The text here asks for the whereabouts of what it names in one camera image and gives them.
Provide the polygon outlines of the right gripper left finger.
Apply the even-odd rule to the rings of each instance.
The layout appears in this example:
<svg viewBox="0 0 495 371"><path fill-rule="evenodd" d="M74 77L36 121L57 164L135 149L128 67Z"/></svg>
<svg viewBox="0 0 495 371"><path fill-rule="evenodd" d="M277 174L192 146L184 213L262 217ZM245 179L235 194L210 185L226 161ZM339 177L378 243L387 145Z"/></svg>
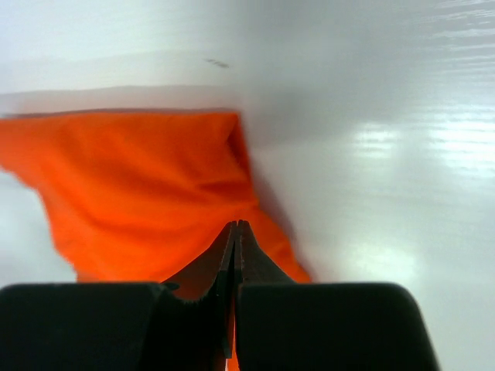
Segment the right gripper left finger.
<svg viewBox="0 0 495 371"><path fill-rule="evenodd" d="M237 223L229 222L212 244L163 284L181 309L177 323L223 359L232 357L234 250Z"/></svg>

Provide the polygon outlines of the orange t shirt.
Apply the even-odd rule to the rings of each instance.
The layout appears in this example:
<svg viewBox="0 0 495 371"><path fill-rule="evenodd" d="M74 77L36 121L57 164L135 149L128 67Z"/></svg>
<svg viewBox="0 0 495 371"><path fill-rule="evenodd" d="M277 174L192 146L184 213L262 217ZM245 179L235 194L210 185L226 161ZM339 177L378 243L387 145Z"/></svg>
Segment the orange t shirt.
<svg viewBox="0 0 495 371"><path fill-rule="evenodd" d="M1 166L35 189L74 284L1 291L3 370L309 370L307 273L261 209L234 112L82 112L1 121ZM295 284L236 284L232 357L176 319L163 282L229 222Z"/></svg>

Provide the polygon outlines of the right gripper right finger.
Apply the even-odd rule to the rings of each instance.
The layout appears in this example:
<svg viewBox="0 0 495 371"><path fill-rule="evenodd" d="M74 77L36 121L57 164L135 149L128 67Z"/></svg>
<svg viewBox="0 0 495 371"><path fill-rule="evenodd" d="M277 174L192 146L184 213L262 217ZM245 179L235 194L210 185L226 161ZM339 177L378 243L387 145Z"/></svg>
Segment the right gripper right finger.
<svg viewBox="0 0 495 371"><path fill-rule="evenodd" d="M234 240L236 284L295 284L258 245L249 222L237 222Z"/></svg>

